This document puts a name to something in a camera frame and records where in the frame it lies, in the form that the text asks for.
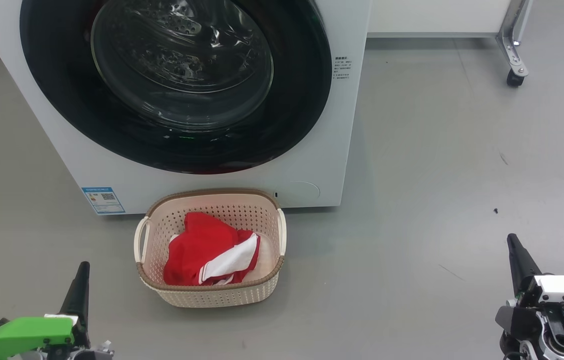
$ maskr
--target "white basket handle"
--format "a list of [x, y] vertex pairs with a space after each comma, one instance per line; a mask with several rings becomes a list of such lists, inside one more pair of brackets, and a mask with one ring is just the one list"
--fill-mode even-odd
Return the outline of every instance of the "white basket handle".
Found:
[[282, 209], [277, 209], [279, 216], [279, 237], [280, 237], [280, 255], [284, 256], [286, 253], [286, 217]]
[[[144, 232], [144, 249], [142, 250], [142, 253], [140, 253], [140, 236], [142, 235], [144, 227], [146, 227], [146, 231]], [[151, 222], [149, 221], [149, 217], [145, 216], [140, 220], [140, 223], [135, 229], [135, 243], [133, 244], [133, 250], [135, 251], [136, 263], [144, 264], [144, 260], [146, 260], [146, 247], [149, 244], [149, 231], [151, 231]]]

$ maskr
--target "washing machine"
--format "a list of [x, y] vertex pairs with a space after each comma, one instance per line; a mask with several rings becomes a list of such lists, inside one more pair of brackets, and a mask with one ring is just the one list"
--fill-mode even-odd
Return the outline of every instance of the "washing machine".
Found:
[[0, 57], [97, 214], [339, 205], [371, 0], [0, 0]]

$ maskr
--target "laundry basket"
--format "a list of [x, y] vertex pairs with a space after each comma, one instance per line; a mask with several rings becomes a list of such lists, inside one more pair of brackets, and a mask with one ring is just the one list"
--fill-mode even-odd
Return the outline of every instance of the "laundry basket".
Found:
[[[239, 284], [212, 286], [167, 285], [163, 279], [172, 235], [184, 232], [184, 215], [202, 212], [226, 224], [255, 231], [260, 244], [270, 245], [270, 261], [261, 277]], [[144, 245], [140, 245], [144, 233]], [[286, 252], [286, 220], [277, 201], [263, 191], [251, 189], [213, 189], [173, 194], [149, 209], [135, 231], [135, 262], [140, 278], [173, 306], [182, 308], [220, 308], [257, 303], [275, 289]]]

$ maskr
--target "brown basket rim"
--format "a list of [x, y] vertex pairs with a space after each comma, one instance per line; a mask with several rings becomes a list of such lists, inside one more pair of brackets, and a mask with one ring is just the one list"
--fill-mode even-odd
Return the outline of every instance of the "brown basket rim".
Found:
[[[155, 209], [157, 209], [158, 207], [160, 207], [161, 205], [163, 205], [163, 203], [173, 200], [173, 199], [181, 199], [181, 198], [194, 198], [197, 196], [206, 196], [206, 195], [240, 195], [240, 194], [247, 194], [247, 195], [257, 195], [257, 196], [262, 196], [264, 198], [267, 198], [274, 206], [276, 209], [279, 209], [279, 203], [277, 203], [277, 200], [275, 200], [275, 198], [273, 198], [272, 196], [270, 196], [270, 194], [266, 193], [265, 191], [259, 191], [258, 189], [240, 189], [240, 188], [221, 188], [221, 189], [205, 189], [205, 190], [195, 190], [195, 191], [185, 191], [185, 192], [181, 192], [181, 193], [175, 193], [175, 194], [171, 194], [169, 196], [163, 197], [160, 200], [158, 200], [156, 203], [153, 204], [153, 206], [146, 212], [146, 216], [147, 217], [151, 217], [151, 215], [153, 214], [153, 212], [155, 212]], [[244, 288], [250, 288], [250, 287], [257, 287], [259, 285], [262, 285], [264, 283], [267, 283], [269, 280], [271, 280], [272, 278], [275, 277], [275, 275], [277, 275], [277, 273], [279, 273], [280, 269], [282, 268], [282, 265], [284, 264], [284, 255], [281, 255], [280, 257], [278, 257], [277, 259], [277, 264], [275, 265], [275, 268], [273, 268], [273, 270], [268, 273], [267, 276], [264, 276], [263, 278], [260, 278], [258, 280], [253, 280], [253, 281], [248, 281], [248, 282], [241, 282], [239, 284], [228, 284], [228, 285], [211, 285], [211, 286], [181, 286], [181, 285], [162, 285], [162, 284], [158, 284], [156, 282], [154, 282], [153, 280], [151, 280], [149, 278], [149, 276], [147, 276], [146, 271], [144, 271], [144, 264], [142, 264], [141, 262], [137, 262], [137, 271], [140, 273], [140, 278], [142, 278], [142, 281], [144, 281], [144, 283], [146, 283], [146, 285], [148, 285], [149, 287], [151, 287], [154, 290], [157, 291], [161, 291], [161, 292], [218, 292], [218, 291], [222, 291], [222, 290], [236, 290], [236, 289], [244, 289]]]

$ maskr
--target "red cloth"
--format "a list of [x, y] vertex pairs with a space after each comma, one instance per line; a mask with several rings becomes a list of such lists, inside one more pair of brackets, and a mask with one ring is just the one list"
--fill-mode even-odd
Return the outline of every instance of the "red cloth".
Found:
[[227, 276], [209, 278], [202, 284], [199, 275], [202, 267], [225, 251], [241, 244], [253, 234], [250, 230], [235, 230], [203, 212], [189, 212], [184, 217], [184, 232], [168, 246], [168, 260], [164, 266], [164, 281], [168, 285], [213, 285], [233, 275], [231, 284], [240, 283], [257, 264], [259, 242], [247, 269]]

